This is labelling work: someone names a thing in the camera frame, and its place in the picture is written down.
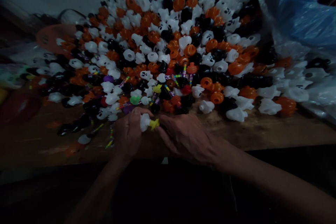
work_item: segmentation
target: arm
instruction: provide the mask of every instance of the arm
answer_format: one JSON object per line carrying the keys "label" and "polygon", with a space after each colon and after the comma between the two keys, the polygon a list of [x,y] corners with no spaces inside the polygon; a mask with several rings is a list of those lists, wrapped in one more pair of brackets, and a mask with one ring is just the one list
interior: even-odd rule
{"label": "arm", "polygon": [[311,184],[209,134],[195,115],[160,117],[158,133],[176,155],[248,181],[312,223],[336,223],[336,200]]}
{"label": "arm", "polygon": [[72,211],[65,223],[98,223],[110,205],[120,175],[138,152],[141,143],[140,115],[153,114],[146,109],[135,108],[132,113],[115,123],[115,153]]}

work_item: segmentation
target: wooden table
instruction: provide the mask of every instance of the wooden table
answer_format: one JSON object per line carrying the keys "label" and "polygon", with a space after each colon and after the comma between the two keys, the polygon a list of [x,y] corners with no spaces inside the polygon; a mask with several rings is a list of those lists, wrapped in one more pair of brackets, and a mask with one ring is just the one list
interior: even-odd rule
{"label": "wooden table", "polygon": [[[279,118],[260,114],[257,109],[248,112],[244,123],[227,122],[217,111],[201,114],[198,102],[190,113],[197,114],[205,127],[214,135],[227,139],[235,146],[247,150],[286,148],[336,143],[334,127],[310,116],[295,113],[291,118]],[[55,120],[69,123],[77,119],[83,108],[65,109],[61,104],[42,107],[30,121],[21,125],[3,127],[0,140],[0,169],[11,167],[42,167],[103,162],[109,160],[113,148],[105,149],[109,127],[105,125],[86,150],[66,157],[65,150],[90,127],[78,133],[57,136],[57,129],[48,129],[46,124]],[[144,134],[138,158],[168,156],[169,151],[156,133]]]}

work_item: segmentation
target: right hand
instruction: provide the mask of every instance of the right hand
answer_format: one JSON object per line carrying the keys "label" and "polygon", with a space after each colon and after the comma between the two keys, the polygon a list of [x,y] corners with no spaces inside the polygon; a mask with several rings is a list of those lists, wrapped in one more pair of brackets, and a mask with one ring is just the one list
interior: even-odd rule
{"label": "right hand", "polygon": [[208,133],[195,115],[161,115],[159,120],[165,129],[158,127],[157,131],[166,146],[175,155],[192,163],[216,164],[229,144]]}

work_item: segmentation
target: hand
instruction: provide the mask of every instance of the hand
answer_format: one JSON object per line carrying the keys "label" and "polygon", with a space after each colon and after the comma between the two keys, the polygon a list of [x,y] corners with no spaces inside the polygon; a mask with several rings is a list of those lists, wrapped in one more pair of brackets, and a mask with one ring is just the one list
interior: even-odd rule
{"label": "hand", "polygon": [[227,141],[208,133],[197,116],[183,114],[175,117],[162,115],[157,131],[166,146],[177,156],[181,156],[193,163],[212,165],[218,162],[219,156]]}
{"label": "hand", "polygon": [[125,162],[130,162],[139,150],[141,143],[140,115],[153,114],[144,108],[136,107],[114,125],[115,152]]}

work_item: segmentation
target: red ball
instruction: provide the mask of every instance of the red ball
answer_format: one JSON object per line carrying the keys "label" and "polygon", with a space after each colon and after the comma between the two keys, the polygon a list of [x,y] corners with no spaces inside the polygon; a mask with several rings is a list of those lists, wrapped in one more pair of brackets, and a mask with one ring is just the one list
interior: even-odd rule
{"label": "red ball", "polygon": [[107,103],[105,102],[106,101],[106,97],[104,96],[101,100],[100,100],[100,103],[103,107],[107,107]]}
{"label": "red ball", "polygon": [[172,75],[174,74],[174,69],[173,68],[167,68],[166,75]]}
{"label": "red ball", "polygon": [[189,85],[184,86],[181,89],[182,94],[188,95],[191,93],[191,87]]}

